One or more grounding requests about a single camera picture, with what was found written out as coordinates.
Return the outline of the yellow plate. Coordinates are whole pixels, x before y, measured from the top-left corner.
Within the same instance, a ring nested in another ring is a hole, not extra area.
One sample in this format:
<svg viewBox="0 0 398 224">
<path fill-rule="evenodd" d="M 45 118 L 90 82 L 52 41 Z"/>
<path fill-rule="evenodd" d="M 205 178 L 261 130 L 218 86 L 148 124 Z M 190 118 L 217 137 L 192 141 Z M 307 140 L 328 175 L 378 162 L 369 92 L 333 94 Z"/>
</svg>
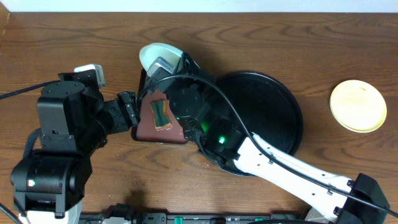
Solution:
<svg viewBox="0 0 398 224">
<path fill-rule="evenodd" d="M 330 110 L 344 128 L 370 133 L 380 128 L 387 117 L 387 105 L 381 93 L 361 80 L 346 80 L 330 95 Z"/>
</svg>

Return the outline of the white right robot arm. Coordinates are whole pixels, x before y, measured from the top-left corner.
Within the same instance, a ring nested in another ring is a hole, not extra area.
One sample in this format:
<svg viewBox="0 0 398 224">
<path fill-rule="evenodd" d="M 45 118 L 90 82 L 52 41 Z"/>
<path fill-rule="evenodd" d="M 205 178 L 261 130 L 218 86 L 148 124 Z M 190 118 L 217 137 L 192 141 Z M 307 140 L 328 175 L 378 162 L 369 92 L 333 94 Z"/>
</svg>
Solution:
<svg viewBox="0 0 398 224">
<path fill-rule="evenodd" d="M 335 223 L 382 223 L 391 214 L 379 184 L 365 174 L 352 180 L 317 169 L 260 136 L 269 129 L 247 100 L 259 102 L 249 85 L 227 86 L 182 52 L 141 54 L 147 81 L 139 94 L 160 90 L 185 137 L 226 172 L 257 176 L 311 205 Z"/>
</svg>

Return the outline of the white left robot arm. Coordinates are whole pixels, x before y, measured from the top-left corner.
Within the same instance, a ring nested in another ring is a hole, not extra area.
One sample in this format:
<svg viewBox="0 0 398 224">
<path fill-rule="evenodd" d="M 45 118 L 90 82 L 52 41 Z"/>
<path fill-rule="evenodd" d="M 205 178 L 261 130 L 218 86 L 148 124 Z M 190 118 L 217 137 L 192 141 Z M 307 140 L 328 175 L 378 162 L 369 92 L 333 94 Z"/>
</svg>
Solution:
<svg viewBox="0 0 398 224">
<path fill-rule="evenodd" d="M 11 173 L 22 223 L 78 223 L 92 173 L 90 157 L 107 144 L 108 135 L 139 123 L 133 91 L 105 101 L 103 80 L 93 72 L 59 77 L 42 89 L 40 128 L 29 136 Z"/>
</svg>

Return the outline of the green and yellow sponge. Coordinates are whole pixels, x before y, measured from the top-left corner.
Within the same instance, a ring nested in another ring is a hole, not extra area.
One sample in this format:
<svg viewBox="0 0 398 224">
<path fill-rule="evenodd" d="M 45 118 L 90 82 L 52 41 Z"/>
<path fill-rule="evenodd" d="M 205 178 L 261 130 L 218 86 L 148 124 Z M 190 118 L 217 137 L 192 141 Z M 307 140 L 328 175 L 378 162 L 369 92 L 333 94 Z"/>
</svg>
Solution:
<svg viewBox="0 0 398 224">
<path fill-rule="evenodd" d="M 155 130 L 159 131 L 172 126 L 167 114 L 167 102 L 165 100 L 154 101 L 150 104 L 150 109 L 154 117 Z"/>
</svg>

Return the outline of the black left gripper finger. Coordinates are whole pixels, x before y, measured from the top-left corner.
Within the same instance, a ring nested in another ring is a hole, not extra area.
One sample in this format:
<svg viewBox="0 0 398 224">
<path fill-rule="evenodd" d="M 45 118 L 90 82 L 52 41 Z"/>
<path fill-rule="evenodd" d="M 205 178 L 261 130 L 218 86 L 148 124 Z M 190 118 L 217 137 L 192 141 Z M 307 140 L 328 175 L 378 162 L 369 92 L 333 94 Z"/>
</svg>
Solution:
<svg viewBox="0 0 398 224">
<path fill-rule="evenodd" d="M 140 122 L 139 113 L 136 107 L 136 94 L 134 91 L 123 92 L 123 103 L 131 126 L 137 126 Z"/>
<path fill-rule="evenodd" d="M 128 131 L 132 126 L 129 124 L 129 120 L 126 114 L 126 110 L 123 103 L 123 93 L 117 94 L 117 102 L 120 109 L 120 115 L 117 116 L 117 121 L 114 122 L 116 125 L 116 132 L 121 133 Z"/>
</svg>

